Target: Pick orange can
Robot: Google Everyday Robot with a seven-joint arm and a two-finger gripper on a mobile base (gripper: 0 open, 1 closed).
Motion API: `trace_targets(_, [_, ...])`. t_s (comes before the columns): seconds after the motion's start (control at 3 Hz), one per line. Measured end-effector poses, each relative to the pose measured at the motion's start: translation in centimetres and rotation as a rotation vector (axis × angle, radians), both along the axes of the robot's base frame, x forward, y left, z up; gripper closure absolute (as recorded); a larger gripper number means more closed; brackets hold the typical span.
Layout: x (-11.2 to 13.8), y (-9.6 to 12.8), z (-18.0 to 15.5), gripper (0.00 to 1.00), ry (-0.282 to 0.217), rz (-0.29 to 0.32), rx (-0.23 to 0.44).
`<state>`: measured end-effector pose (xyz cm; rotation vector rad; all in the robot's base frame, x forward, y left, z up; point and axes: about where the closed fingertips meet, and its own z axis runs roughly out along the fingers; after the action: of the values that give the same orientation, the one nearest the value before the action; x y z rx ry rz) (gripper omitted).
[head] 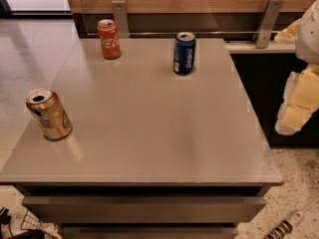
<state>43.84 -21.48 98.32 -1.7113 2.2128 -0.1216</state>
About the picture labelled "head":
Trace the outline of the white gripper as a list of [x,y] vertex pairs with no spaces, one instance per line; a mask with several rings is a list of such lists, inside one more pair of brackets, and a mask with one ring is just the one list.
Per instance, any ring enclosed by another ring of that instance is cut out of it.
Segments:
[[301,73],[291,72],[287,79],[283,103],[275,130],[292,135],[302,129],[319,109],[319,0],[298,19],[274,37],[275,42],[294,44],[296,56],[309,65]]

